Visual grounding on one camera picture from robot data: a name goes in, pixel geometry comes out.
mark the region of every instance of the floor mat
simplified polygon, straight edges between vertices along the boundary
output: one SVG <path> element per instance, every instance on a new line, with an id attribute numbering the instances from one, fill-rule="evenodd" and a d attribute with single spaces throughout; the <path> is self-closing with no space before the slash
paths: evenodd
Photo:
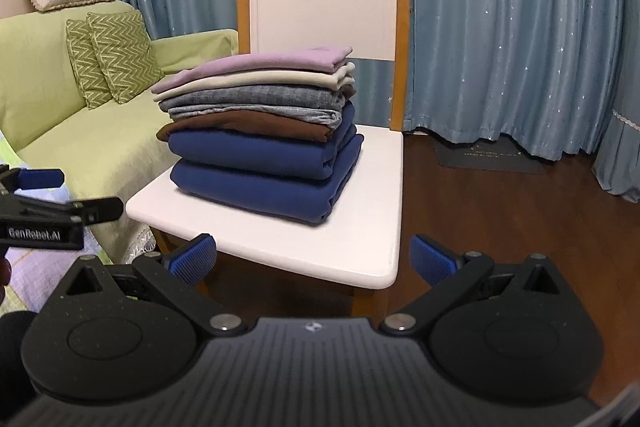
<path id="1" fill-rule="evenodd" d="M 481 171 L 544 174 L 545 161 L 527 154 L 507 135 L 496 141 L 479 139 L 475 143 L 454 144 L 433 136 L 438 163 L 443 167 Z"/>

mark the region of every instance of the folded clothing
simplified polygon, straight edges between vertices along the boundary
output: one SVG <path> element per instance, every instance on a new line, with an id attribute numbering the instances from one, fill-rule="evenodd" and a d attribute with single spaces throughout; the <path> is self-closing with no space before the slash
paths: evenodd
<path id="1" fill-rule="evenodd" d="M 332 129 L 336 129 L 342 121 L 342 112 L 332 109 L 308 109 L 306 107 L 290 107 L 289 105 L 258 105 L 256 103 L 246 105 L 234 105 L 231 103 L 185 105 L 184 107 L 169 109 L 169 116 L 172 120 L 180 120 L 180 118 L 191 118 L 201 114 L 236 110 L 270 112 L 271 114 L 295 118 L 308 123 L 326 125 Z"/>
<path id="2" fill-rule="evenodd" d="M 259 84 L 256 86 L 222 87 L 180 94 L 160 102 L 160 109 L 205 103 L 232 103 L 244 105 L 290 105 L 311 109 L 333 109 L 340 111 L 356 90 L 350 84 L 338 91 L 316 86 L 289 86 L 282 84 Z"/>
<path id="3" fill-rule="evenodd" d="M 277 136 L 325 143 L 334 133 L 326 125 L 303 122 L 262 111 L 225 111 L 182 118 L 162 127 L 156 137 L 163 142 L 183 129 L 228 129 L 259 136 Z"/>
<path id="4" fill-rule="evenodd" d="M 174 87 L 183 86 L 192 80 L 253 70 L 308 70 L 334 73 L 353 51 L 349 47 L 320 46 L 290 53 L 249 53 L 218 58 L 204 62 L 191 70 L 182 70 L 171 78 L 161 80 L 151 88 L 158 94 Z"/>
<path id="5" fill-rule="evenodd" d="M 171 171 L 181 190 L 246 210 L 321 223 L 331 213 L 349 180 L 364 141 L 356 134 L 338 153 L 325 180 L 280 178 L 268 174 L 210 167 L 180 160 Z"/>
<path id="6" fill-rule="evenodd" d="M 353 77 L 349 75 L 353 73 L 355 68 L 356 66 L 353 62 L 347 62 L 331 74 L 298 70 L 257 70 L 219 74 L 218 76 L 208 76 L 193 80 L 187 84 L 163 91 L 155 95 L 154 101 L 162 102 L 162 100 L 187 92 L 220 89 L 221 87 L 253 86 L 255 84 L 303 84 L 337 91 L 346 84 L 353 84 Z"/>
<path id="7" fill-rule="evenodd" d="M 169 149 L 190 162 L 324 180 L 334 169 L 338 151 L 356 134 L 354 116 L 355 108 L 348 103 L 344 107 L 340 127 L 327 143 L 207 129 L 174 132 L 169 137 Z"/>

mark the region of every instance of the wooden floor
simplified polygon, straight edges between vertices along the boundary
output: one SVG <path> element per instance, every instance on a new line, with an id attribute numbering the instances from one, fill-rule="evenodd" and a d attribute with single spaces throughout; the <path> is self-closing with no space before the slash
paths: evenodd
<path id="1" fill-rule="evenodd" d="M 591 397 L 610 401 L 640 380 L 640 204 L 602 191 L 587 156 L 566 156 L 545 175 L 440 167 L 428 136 L 404 138 L 402 241 L 389 309 L 428 290 L 408 265 L 408 241 L 425 233 L 454 251 L 498 263 L 548 254 L 600 328 L 605 360 Z M 350 298 L 221 263 L 212 296 L 245 319 L 347 315 Z"/>

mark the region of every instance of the hand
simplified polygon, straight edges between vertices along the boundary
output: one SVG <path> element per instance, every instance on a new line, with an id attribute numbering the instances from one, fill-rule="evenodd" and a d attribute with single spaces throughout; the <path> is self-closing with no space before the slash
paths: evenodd
<path id="1" fill-rule="evenodd" d="M 4 287 L 11 280 L 11 264 L 6 259 L 0 259 L 0 303 L 4 301 Z"/>

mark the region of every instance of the gray folded cloth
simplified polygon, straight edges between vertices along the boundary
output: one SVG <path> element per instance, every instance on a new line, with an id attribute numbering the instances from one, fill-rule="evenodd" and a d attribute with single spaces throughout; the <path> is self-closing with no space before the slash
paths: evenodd
<path id="1" fill-rule="evenodd" d="M 342 112 L 333 109 L 311 109 L 307 107 L 292 107 L 289 105 L 262 105 L 257 103 L 238 105 L 233 103 L 204 103 L 196 105 L 183 105 L 169 109 L 172 120 L 182 120 L 201 114 L 225 112 L 233 110 L 250 110 L 269 112 L 279 116 L 286 116 L 308 123 L 319 123 L 331 129 L 337 128 L 342 123 Z"/>
<path id="2" fill-rule="evenodd" d="M 180 94 L 160 102 L 160 109 L 169 109 L 185 105 L 211 103 L 232 103 L 245 105 L 288 105 L 290 107 L 308 107 L 311 109 L 332 109 L 340 111 L 344 103 L 354 93 L 353 86 L 344 86 L 332 91 L 316 86 L 293 86 L 283 84 L 259 84 L 257 86 L 222 87 Z"/>

